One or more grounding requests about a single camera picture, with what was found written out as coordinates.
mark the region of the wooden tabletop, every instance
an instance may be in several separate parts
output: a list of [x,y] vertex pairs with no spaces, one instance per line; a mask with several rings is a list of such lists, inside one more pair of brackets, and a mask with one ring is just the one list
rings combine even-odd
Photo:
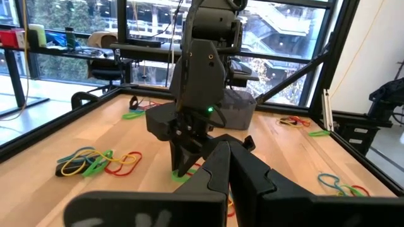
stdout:
[[[91,190],[173,192],[181,183],[171,179],[170,148],[146,130],[145,117],[122,120],[131,97],[120,95],[69,124],[43,141],[0,165],[0,226],[63,226],[65,205],[76,195]],[[228,133],[238,139],[252,135],[253,153],[270,167],[317,195],[335,195],[321,185],[319,173],[331,173],[342,183],[361,185],[373,196],[394,196],[329,136],[309,137],[321,130],[314,122],[308,128],[278,125],[282,117],[256,112],[248,131],[215,129],[211,135]],[[56,160],[78,148],[113,149],[119,157],[131,151],[143,153],[135,171],[127,177],[101,173],[83,178],[55,177]],[[227,226],[237,226],[235,217]]]

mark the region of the wooden table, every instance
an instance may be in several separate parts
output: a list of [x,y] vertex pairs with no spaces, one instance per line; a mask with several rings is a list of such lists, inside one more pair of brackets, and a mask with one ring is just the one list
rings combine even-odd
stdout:
[[[114,98],[1,164],[0,226],[62,226],[65,205],[91,190],[173,192],[178,188],[180,183],[171,179],[169,144],[147,132],[144,116],[121,119],[128,112],[130,98]],[[320,130],[314,122],[310,128],[297,129],[278,125],[280,117],[256,112],[248,131],[215,129],[211,135],[229,133],[239,139],[252,135],[258,158],[314,194],[336,194],[318,182],[317,175],[324,172],[338,175],[342,183],[361,185],[371,195],[394,196],[332,138],[309,137],[307,132]],[[55,177],[56,160],[84,146],[113,149],[117,157],[141,151],[143,159],[128,177],[106,173],[89,178]],[[237,226],[235,217],[229,218],[228,226]]]

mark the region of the white wall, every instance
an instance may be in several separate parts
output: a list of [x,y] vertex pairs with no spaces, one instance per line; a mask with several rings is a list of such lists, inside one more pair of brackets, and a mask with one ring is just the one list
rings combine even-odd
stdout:
[[[331,94],[354,59],[381,2],[360,1],[330,88]],[[331,99],[333,110],[367,113],[372,104],[368,99],[369,94],[394,79],[399,67],[397,62],[402,60],[404,0],[385,0],[362,49]]]

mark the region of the green foliage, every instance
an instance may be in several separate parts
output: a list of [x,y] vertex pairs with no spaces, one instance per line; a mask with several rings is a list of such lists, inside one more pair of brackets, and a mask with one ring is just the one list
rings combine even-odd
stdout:
[[[95,0],[28,0],[30,22],[45,26],[48,29],[64,30],[66,26],[73,27],[76,32],[93,33],[103,31],[103,22],[99,9],[95,15],[89,15],[89,2],[96,5]],[[106,83],[96,79],[87,79],[86,60],[38,55],[39,69],[42,78],[79,81],[86,83]]]

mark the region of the office chair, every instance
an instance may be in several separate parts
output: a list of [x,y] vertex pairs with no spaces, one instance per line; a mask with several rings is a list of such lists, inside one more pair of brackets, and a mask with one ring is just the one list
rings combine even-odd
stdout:
[[[115,33],[110,32],[94,32],[90,38],[88,39],[87,46],[95,47],[95,48],[104,48],[108,49],[110,45],[114,42],[117,42],[117,35]],[[125,75],[126,70],[131,70],[129,64],[133,60],[124,59],[120,63],[115,63],[114,61],[105,62],[105,61],[87,61],[88,65],[88,77],[101,79],[104,81],[109,81],[108,85],[101,86],[99,88],[95,88],[94,90],[87,91],[87,93],[93,91],[101,90],[102,93],[110,92],[116,88],[122,86],[116,86],[113,84],[113,81],[121,80],[123,81],[123,77]],[[136,87],[137,85],[129,85],[125,86],[127,88]]]

